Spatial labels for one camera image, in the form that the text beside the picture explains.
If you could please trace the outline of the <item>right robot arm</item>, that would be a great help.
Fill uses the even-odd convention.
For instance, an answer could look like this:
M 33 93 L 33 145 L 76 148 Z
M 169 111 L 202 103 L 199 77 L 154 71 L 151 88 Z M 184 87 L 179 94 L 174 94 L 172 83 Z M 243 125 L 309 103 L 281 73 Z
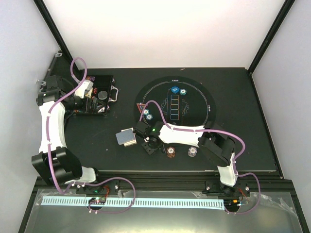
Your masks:
M 221 191 L 227 196 L 238 191 L 238 173 L 233 163 L 235 141 L 228 133 L 207 126 L 176 126 L 163 122 L 157 122 L 151 127 L 141 121 L 136 124 L 133 133 L 144 139 L 142 147 L 148 154 L 157 150 L 169 152 L 165 144 L 182 144 L 198 149 L 217 167 Z

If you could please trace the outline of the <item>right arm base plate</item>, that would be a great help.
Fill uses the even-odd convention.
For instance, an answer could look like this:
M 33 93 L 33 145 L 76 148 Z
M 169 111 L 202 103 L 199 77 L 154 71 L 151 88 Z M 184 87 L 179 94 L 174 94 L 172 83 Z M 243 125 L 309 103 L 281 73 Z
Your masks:
M 246 182 L 237 181 L 237 183 L 231 187 L 225 184 L 222 184 L 220 181 L 206 181 L 205 182 L 205 190 L 203 193 L 210 195 L 210 196 L 218 196 L 218 197 L 241 197 L 247 196 L 249 197 L 249 191 L 246 190 L 248 186 Z

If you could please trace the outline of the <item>red-brown poker chip stack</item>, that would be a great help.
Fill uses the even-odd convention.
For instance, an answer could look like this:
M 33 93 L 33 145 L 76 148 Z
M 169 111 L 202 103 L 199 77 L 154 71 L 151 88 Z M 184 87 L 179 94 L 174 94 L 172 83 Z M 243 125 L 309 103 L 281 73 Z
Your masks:
M 174 147 L 168 147 L 166 150 L 166 154 L 169 158 L 175 157 L 175 148 Z

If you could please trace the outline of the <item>red triangular all-in button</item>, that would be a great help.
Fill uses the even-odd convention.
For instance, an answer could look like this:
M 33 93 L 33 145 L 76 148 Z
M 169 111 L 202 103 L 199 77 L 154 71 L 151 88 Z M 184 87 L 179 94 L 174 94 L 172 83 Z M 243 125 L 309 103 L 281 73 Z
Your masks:
M 145 107 L 145 104 L 144 103 L 137 103 L 137 107 L 138 107 L 139 112 L 142 113 L 142 111 Z

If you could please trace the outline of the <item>teal poker chip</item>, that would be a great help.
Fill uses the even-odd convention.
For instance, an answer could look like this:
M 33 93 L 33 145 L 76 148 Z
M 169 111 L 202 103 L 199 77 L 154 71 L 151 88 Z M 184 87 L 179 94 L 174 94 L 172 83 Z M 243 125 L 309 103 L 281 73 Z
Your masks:
M 149 114 L 149 110 L 148 109 L 145 109 L 145 110 L 143 110 L 143 112 L 142 112 L 144 115 L 148 115 Z
M 153 119 L 153 115 L 152 114 L 147 114 L 145 118 L 147 120 L 152 120 Z

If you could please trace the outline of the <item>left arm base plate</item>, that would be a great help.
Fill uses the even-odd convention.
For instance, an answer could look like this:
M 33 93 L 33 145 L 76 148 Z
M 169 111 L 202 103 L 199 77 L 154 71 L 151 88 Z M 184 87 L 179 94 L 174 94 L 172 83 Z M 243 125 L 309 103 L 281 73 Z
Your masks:
M 76 189 L 76 194 L 81 195 L 95 195 L 95 196 L 104 196 L 106 194 L 116 195 L 119 190 L 119 180 L 108 181 L 105 184 L 99 186 L 89 186 L 85 185 L 84 187 L 80 187 Z

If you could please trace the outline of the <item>blue round blind button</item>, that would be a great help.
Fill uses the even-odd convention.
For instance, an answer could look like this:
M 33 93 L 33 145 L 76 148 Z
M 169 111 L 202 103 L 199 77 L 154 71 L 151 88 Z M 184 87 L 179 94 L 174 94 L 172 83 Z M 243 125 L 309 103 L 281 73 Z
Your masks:
M 172 95 L 178 95 L 178 94 L 179 94 L 179 91 L 180 91 L 180 89 L 179 89 L 179 87 L 177 87 L 177 86 L 173 86 L 173 87 L 171 88 L 171 94 L 172 94 Z

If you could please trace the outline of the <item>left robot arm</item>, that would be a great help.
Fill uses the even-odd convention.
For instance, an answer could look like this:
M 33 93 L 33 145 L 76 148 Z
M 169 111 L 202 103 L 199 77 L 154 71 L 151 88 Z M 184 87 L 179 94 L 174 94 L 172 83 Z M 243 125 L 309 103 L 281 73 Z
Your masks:
M 42 139 L 32 165 L 46 184 L 87 183 L 87 188 L 98 194 L 104 189 L 104 181 L 98 178 L 97 169 L 82 166 L 65 141 L 65 113 L 82 109 L 90 100 L 93 82 L 84 80 L 66 93 L 68 87 L 65 79 L 56 75 L 41 81 L 36 103 L 42 117 Z

